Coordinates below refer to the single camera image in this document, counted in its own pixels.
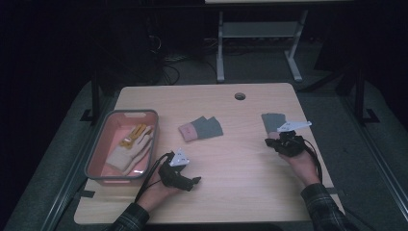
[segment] white object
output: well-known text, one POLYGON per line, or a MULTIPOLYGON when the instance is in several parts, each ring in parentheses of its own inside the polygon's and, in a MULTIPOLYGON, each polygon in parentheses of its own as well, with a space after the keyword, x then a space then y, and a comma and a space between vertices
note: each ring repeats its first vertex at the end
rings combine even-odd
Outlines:
POLYGON ((278 127, 278 132, 290 132, 299 128, 309 127, 312 125, 311 121, 306 122, 296 122, 296 121, 287 121, 282 126, 278 127))
POLYGON ((175 155, 170 162, 171 167, 185 166, 190 162, 190 160, 186 157, 186 154, 184 153, 183 149, 181 149, 181 147, 174 154, 175 155))

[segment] translucent plastic container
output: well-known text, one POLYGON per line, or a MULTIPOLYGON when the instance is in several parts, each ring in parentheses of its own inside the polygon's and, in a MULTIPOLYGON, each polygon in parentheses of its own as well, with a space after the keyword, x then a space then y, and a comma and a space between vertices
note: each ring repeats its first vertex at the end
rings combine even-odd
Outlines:
POLYGON ((85 174, 100 184, 132 183, 141 178, 149 169, 151 157, 155 153, 155 144, 159 137, 159 116, 153 110, 116 110, 106 115, 92 147, 85 174), (127 175, 107 164, 109 156, 138 124, 151 126, 151 142, 144 148, 144 156, 127 175))

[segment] plaid sleeve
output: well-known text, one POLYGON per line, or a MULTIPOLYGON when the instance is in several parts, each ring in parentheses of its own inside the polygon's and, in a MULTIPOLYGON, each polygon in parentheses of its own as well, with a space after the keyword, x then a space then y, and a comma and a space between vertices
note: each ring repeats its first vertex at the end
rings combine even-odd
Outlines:
POLYGON ((132 203, 126 208, 120 217, 105 230, 139 231, 143 229, 149 218, 149 214, 140 205, 132 203))
POLYGON ((358 230, 339 210, 336 202, 322 184, 306 187, 301 193, 315 230, 358 230))

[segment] wire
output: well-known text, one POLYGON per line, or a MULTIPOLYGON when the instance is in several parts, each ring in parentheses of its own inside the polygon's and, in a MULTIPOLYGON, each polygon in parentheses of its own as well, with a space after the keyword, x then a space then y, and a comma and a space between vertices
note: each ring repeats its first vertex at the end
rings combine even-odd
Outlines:
POLYGON ((152 166, 152 168, 150 169, 150 171, 147 173, 146 178, 143 181, 143 184, 140 187, 140 190, 138 192, 138 194, 136 195, 135 198, 135 202, 138 202, 138 200, 140 199, 141 195, 153 184, 156 184, 157 182, 151 184, 151 185, 147 185, 150 181, 150 178, 152 177, 153 173, 156 171, 156 168, 159 166, 160 162, 162 161, 162 159, 164 157, 170 157, 170 153, 166 153, 165 155, 163 155, 162 157, 159 158, 159 160, 157 160, 154 165, 152 166))

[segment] wooden table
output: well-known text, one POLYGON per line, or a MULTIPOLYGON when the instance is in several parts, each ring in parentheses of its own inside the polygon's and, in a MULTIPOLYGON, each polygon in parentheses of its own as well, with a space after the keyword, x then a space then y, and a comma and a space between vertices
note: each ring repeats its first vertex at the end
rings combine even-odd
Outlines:
MULTIPOLYGON (((151 214, 149 223, 266 222, 308 220, 300 197, 302 184, 286 162, 266 146, 261 114, 285 114, 287 120, 306 121, 289 84, 132 87, 120 93, 117 110, 153 109, 159 114, 156 157, 183 148, 191 163, 186 177, 201 176, 191 192, 181 192, 151 214), (236 93, 244 100, 237 100, 236 93), (215 116, 224 135, 185 143, 177 128, 200 116, 215 116)), ((310 128, 296 131, 319 148, 310 128)), ((320 158, 323 184, 333 183, 320 158)), ((131 203, 139 186, 101 186, 88 180, 75 221, 112 223, 131 203)), ((336 194, 332 195, 342 208, 336 194)))

